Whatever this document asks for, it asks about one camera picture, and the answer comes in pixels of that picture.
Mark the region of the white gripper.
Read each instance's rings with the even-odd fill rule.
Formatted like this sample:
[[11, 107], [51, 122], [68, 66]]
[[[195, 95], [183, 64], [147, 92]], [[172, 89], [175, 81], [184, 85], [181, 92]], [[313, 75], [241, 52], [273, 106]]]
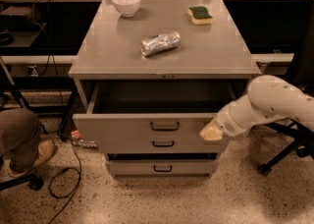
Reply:
[[223, 135], [237, 137], [250, 130], [257, 121], [257, 110], [247, 95], [224, 106], [215, 120], [208, 123], [200, 135], [207, 141], [221, 140]]

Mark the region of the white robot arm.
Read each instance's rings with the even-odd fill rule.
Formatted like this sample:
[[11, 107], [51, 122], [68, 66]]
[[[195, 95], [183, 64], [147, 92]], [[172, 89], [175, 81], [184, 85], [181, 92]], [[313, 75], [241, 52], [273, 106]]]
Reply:
[[313, 131], [314, 98], [283, 79], [263, 75], [249, 83], [245, 95], [221, 108], [200, 135], [208, 141], [221, 140], [285, 118]]

